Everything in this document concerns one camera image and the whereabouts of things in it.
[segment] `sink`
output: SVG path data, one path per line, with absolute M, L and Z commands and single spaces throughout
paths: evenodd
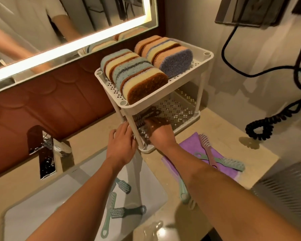
M 3 240 L 24 241 L 27 239 L 100 168 L 105 158 L 106 149 L 103 149 L 81 164 L 72 167 L 23 202 L 10 208 L 4 215 Z M 102 239 L 100 232 L 106 217 L 105 210 L 95 240 L 122 240 L 159 210 L 168 199 L 163 187 L 138 152 L 117 177 L 130 184 L 132 190 L 129 194 L 125 194 L 116 184 L 115 208 L 134 208 L 145 205 L 147 211 L 143 216 L 132 215 L 123 219 L 110 219 L 109 235 L 106 239 Z

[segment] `rack leg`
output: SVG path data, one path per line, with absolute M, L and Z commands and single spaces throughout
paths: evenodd
M 196 99 L 196 105 L 195 105 L 195 113 L 199 112 L 200 110 L 200 105 L 201 105 L 201 99 L 203 95 L 203 90 L 204 90 L 204 82 L 205 78 L 200 79 L 200 85 L 198 86 L 198 92 L 197 92 L 197 99 Z
M 109 98 L 111 104 L 112 104 L 113 107 L 115 108 L 115 111 L 117 112 L 117 115 L 118 115 L 118 117 L 119 117 L 119 119 L 120 119 L 120 122 L 121 122 L 121 123 L 124 123 L 124 122 L 125 122 L 125 119 L 124 119 L 122 113 L 120 112 L 119 106 L 116 104 L 116 102 L 114 102 L 113 98 L 107 93 L 107 91 L 106 91 L 106 94 L 107 94 L 107 96 L 108 96 L 108 98 Z
M 145 147 L 144 147 L 143 141 L 141 140 L 141 137 L 139 135 L 138 129 L 137 129 L 136 124 L 135 124 L 135 121 L 132 118 L 132 115 L 128 115 L 126 112 L 125 112 L 125 115 L 126 115 L 127 121 L 129 122 L 129 126 L 131 126 L 132 132 L 135 135 L 135 138 L 137 140 L 139 149 L 143 150 Z

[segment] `black coiled cord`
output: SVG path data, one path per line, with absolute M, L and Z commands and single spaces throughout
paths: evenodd
M 243 11 L 244 8 L 242 9 L 242 12 L 240 14 L 240 18 L 241 19 L 242 15 L 243 15 Z M 254 77 L 258 77 L 261 76 L 263 74 L 266 74 L 268 72 L 271 71 L 275 71 L 275 70 L 279 70 L 279 69 L 293 69 L 293 79 L 294 79 L 294 83 L 295 85 L 301 90 L 301 83 L 299 81 L 299 72 L 301 72 L 301 50 L 300 53 L 297 57 L 296 63 L 294 66 L 290 66 L 290 65 L 286 65 L 286 66 L 278 66 L 278 67 L 273 67 L 273 68 L 269 68 L 265 71 L 259 72 L 257 74 L 247 74 L 244 73 L 240 70 L 238 70 L 237 68 L 233 67 L 225 58 L 225 49 L 228 46 L 230 40 L 232 39 L 235 31 L 238 28 L 238 24 L 234 27 L 233 31 L 231 32 L 229 38 L 226 40 L 223 48 L 222 48 L 222 60 L 231 68 L 233 69 L 235 72 L 248 77 L 248 78 L 254 78 Z M 286 120 L 288 117 L 292 117 L 293 114 L 298 113 L 301 110 L 301 99 L 297 100 L 291 104 L 289 104 L 288 106 L 286 106 L 280 113 L 272 116 L 272 117 L 266 117 L 265 119 L 260 119 L 254 122 L 249 123 L 246 128 L 245 128 L 245 132 L 247 133 L 247 135 L 249 135 L 249 137 L 253 138 L 253 139 L 259 139 L 259 140 L 266 140 L 269 139 L 272 135 L 272 131 L 273 131 L 273 124 L 279 123 L 282 120 Z M 256 132 L 254 132 L 255 129 L 262 127 L 262 133 L 257 134 Z

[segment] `countertop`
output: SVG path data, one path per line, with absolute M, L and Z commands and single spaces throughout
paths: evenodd
M 71 136 L 68 141 L 72 147 L 75 164 L 106 147 L 109 131 L 117 128 L 119 124 L 117 115 L 111 114 Z M 198 121 L 176 136 L 177 142 L 182 142 L 194 132 L 206 134 L 212 146 L 224 157 L 245 163 L 246 170 L 240 175 L 238 182 L 247 189 L 252 188 L 278 160 L 277 155 L 248 138 L 244 132 L 208 108 L 201 111 Z M 168 201 L 125 240 L 142 241 L 144 229 L 160 220 L 164 222 L 164 227 L 158 232 L 160 241 L 201 240 L 212 227 L 205 215 L 198 207 L 189 211 L 187 206 L 181 203 L 178 182 L 161 161 L 162 155 L 158 151 L 142 156 L 167 192 Z M 58 158 L 56 168 L 57 173 L 40 180 L 39 160 L 38 157 L 33 157 L 0 177 L 0 225 L 2 213 L 10 206 L 62 174 Z

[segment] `faucet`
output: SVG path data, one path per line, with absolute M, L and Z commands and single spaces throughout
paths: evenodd
M 27 138 L 29 155 L 39 153 L 40 179 L 56 172 L 54 152 L 62 161 L 72 155 L 70 146 L 57 141 L 40 125 L 31 127 L 27 132 Z

